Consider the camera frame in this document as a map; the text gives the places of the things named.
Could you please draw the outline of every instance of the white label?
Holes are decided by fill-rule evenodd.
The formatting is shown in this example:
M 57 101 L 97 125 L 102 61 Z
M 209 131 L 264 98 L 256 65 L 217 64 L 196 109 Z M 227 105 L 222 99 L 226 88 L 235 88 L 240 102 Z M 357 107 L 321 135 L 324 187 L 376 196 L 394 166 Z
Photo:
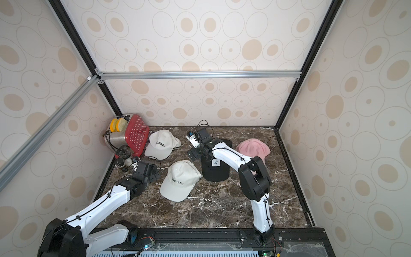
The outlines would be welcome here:
M 220 159 L 213 159 L 213 160 L 211 161 L 211 166 L 212 166 L 212 167 L 218 167 L 218 166 L 220 166 Z

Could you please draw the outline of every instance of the black baseball cap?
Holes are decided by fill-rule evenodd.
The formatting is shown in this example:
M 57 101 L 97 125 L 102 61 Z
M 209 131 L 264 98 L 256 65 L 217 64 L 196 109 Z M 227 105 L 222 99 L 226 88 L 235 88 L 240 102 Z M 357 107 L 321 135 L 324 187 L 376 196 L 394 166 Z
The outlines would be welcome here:
M 229 147 L 233 147 L 233 142 L 228 139 L 221 139 Z M 212 182 L 220 182 L 229 178 L 230 175 L 230 166 L 225 162 L 219 159 L 212 159 L 210 157 L 202 156 L 201 157 L 201 170 L 203 177 Z

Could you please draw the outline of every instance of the red wire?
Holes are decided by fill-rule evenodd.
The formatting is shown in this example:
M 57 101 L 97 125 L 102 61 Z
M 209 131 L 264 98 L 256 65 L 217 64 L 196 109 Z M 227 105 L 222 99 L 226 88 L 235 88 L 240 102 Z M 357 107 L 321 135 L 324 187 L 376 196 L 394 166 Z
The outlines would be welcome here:
M 140 241 L 141 239 L 144 239 L 144 238 L 151 238 L 153 241 L 155 241 L 154 238 L 152 238 L 152 237 L 150 237 L 150 236 L 145 236 L 145 237 L 143 237 L 143 238 L 140 238 L 139 241 Z
M 274 244 L 274 253 L 277 253 L 277 245 L 273 241 L 274 239 L 271 238 L 271 242 Z
M 278 243 L 278 241 L 277 240 L 275 240 L 277 243 Z M 279 246 L 281 247 L 281 251 L 282 251 L 282 246 L 281 246 L 281 244 L 280 243 L 278 243 L 279 244 Z

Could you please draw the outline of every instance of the white baseball cap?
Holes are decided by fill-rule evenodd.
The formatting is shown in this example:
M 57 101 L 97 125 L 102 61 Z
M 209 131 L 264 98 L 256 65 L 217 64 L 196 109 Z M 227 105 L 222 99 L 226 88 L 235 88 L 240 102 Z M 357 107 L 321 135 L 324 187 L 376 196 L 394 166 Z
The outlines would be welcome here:
M 148 144 L 144 155 L 147 157 L 152 156 L 159 160 L 166 159 L 173 151 L 173 148 L 181 146 L 180 140 L 174 137 L 168 130 L 159 130 L 152 133 L 149 140 L 150 143 Z
M 200 180 L 202 175 L 188 160 L 173 163 L 160 188 L 160 193 L 171 201 L 182 201 Z

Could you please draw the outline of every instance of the cap brim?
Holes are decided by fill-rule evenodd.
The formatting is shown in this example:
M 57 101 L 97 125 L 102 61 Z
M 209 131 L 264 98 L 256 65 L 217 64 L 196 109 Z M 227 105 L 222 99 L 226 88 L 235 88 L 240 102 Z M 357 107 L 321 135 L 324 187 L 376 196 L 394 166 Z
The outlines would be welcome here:
M 174 148 L 180 147 L 181 146 L 181 141 L 177 137 L 174 137 L 174 140 L 177 141 L 177 144 L 174 146 Z
M 172 148 L 159 150 L 159 149 L 154 148 L 151 144 L 148 144 L 148 146 L 147 146 L 147 148 L 144 152 L 144 155 L 147 156 L 147 157 L 152 156 L 152 157 L 155 157 L 159 160 L 164 160 L 171 154 L 172 151 L 173 151 Z
M 160 187 L 160 194 L 168 200 L 179 202 L 187 198 L 194 186 L 186 188 L 175 186 L 170 182 L 169 174 L 167 174 Z

